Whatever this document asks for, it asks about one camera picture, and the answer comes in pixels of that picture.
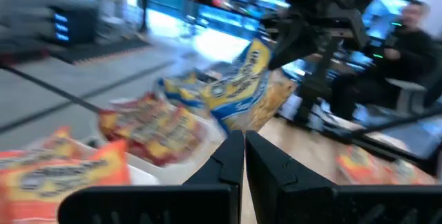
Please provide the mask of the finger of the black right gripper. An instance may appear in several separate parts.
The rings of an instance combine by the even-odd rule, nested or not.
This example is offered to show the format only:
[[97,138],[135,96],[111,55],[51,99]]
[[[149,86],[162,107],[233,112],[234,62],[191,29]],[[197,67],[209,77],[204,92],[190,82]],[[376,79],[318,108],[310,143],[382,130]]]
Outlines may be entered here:
[[307,24],[280,24],[269,69],[277,69],[297,59],[321,53],[331,36]]

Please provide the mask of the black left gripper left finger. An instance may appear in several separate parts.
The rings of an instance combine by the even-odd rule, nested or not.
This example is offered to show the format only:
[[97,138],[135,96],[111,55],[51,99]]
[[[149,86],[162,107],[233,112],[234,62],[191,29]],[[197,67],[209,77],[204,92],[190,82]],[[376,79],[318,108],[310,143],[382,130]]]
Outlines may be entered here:
[[232,131],[182,185],[89,187],[65,198],[59,224],[240,224],[244,135]]

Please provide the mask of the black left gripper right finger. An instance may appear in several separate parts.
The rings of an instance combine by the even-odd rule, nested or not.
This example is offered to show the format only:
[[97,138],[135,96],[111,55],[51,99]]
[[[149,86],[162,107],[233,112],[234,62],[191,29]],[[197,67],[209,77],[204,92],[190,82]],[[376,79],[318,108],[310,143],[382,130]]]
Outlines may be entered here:
[[442,186],[340,186],[255,131],[245,156],[258,224],[442,224]]

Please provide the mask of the dark red Maruchan ramen pack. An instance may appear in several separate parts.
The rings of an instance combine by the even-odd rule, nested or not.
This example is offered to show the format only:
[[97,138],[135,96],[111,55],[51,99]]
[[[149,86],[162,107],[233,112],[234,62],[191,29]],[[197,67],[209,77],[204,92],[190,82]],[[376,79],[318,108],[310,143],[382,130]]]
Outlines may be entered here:
[[100,109],[98,129],[108,141],[126,140],[129,153],[158,167],[186,160],[207,134],[191,112],[158,97],[137,111]]
[[146,93],[137,98],[117,98],[109,102],[112,110],[117,112],[131,112],[137,111],[143,106],[154,104],[157,102],[157,98],[152,93]]

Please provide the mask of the blue Maruchan ramen pack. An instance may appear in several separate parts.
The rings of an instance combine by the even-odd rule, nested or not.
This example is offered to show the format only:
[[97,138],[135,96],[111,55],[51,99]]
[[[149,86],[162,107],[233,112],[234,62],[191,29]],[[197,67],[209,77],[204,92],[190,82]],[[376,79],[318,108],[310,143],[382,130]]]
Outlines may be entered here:
[[226,133],[259,131],[297,88],[281,70],[268,69],[271,58],[269,40],[255,38],[230,75],[202,89],[204,103]]
[[206,84],[198,79],[196,72],[160,77],[156,81],[157,89],[162,92],[170,103],[182,104],[185,107],[196,109],[205,107],[201,96],[201,90],[205,86]]

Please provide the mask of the person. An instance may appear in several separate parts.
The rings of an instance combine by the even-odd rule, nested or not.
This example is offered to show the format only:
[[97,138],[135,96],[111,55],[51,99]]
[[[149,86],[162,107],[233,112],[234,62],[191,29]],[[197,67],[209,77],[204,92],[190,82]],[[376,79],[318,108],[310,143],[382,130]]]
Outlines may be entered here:
[[417,82],[434,70],[434,41],[419,26],[428,10],[425,3],[411,1],[401,13],[401,27],[394,32],[396,42],[383,46],[383,58],[361,72],[346,72],[332,81],[329,107],[335,116],[353,120],[357,104],[393,106],[400,89],[388,79]]

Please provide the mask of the grey chair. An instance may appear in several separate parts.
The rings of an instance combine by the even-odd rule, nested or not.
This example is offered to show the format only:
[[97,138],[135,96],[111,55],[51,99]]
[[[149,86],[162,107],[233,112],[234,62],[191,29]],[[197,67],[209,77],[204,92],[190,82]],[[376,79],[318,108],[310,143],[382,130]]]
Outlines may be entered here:
[[396,101],[396,112],[399,115],[410,115],[424,111],[424,96],[427,89],[417,83],[388,78],[387,82],[400,89]]

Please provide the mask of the black hazard-striped floor mat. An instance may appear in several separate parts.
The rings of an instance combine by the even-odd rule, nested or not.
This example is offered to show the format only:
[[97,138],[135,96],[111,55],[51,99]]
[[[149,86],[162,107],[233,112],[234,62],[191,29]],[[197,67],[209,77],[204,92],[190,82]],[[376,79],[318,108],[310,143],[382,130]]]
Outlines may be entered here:
[[149,46],[150,44],[142,39],[123,39],[102,45],[68,48],[66,50],[55,51],[51,56],[66,62],[67,64],[77,65],[93,62],[98,59],[106,59],[113,55],[131,53],[145,49]]

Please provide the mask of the black box with blue lights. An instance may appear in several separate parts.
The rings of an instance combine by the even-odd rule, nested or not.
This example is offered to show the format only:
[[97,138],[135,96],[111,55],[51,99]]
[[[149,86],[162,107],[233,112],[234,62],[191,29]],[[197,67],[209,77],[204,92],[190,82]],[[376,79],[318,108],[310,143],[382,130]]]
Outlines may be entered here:
[[55,40],[65,46],[93,43],[98,9],[94,6],[50,6]]

